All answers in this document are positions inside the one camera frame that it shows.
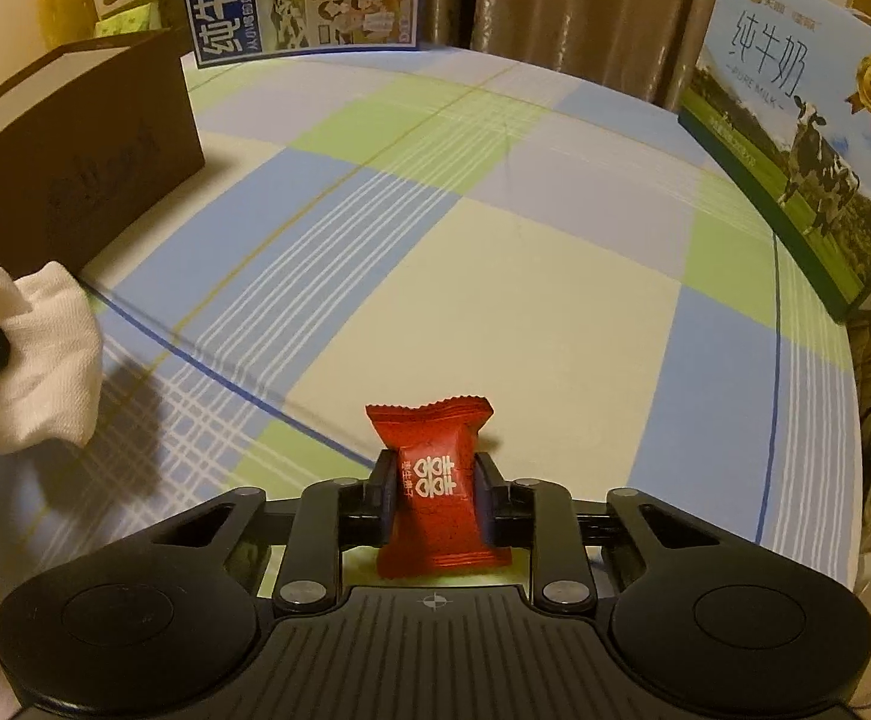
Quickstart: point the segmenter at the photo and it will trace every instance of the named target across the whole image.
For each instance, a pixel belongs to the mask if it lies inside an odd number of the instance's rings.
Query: cow
[[[792,99],[798,105],[799,116],[789,151],[789,180],[777,202],[784,208],[795,190],[802,191],[805,182],[813,179],[818,186],[818,208],[816,218],[802,231],[802,235],[818,230],[824,238],[832,232],[845,206],[859,191],[859,175],[816,129],[816,124],[819,127],[825,127],[826,124],[816,106],[804,103],[799,95]],[[808,195],[808,191],[802,191],[806,200]]]

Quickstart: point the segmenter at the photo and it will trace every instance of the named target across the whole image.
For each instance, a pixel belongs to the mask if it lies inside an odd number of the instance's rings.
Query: brown curtain
[[[674,108],[715,0],[427,0],[423,34]]]

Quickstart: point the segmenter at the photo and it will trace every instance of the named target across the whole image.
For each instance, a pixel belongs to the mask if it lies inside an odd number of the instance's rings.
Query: crosshair symbol
[[[437,592],[434,592],[432,595],[427,595],[422,599],[420,603],[425,604],[432,611],[438,611],[446,604],[450,604],[451,601],[448,600],[444,595],[439,595]]]

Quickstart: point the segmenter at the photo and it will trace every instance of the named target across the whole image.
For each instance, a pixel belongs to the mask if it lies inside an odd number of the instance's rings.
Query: plaid tablecloth
[[[456,394],[509,478],[634,485],[851,581],[845,330],[674,116],[461,50],[185,74],[205,170],[84,274],[98,431],[0,457],[0,599],[232,485],[365,475],[365,404]]]

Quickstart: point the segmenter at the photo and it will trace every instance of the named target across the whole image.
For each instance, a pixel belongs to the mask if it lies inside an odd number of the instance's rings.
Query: candy
[[[489,402],[466,396],[419,409],[367,406],[365,412],[385,445],[399,453],[400,496],[392,538],[379,550],[379,576],[509,565],[509,549],[483,543],[472,496],[475,438],[492,415]]]

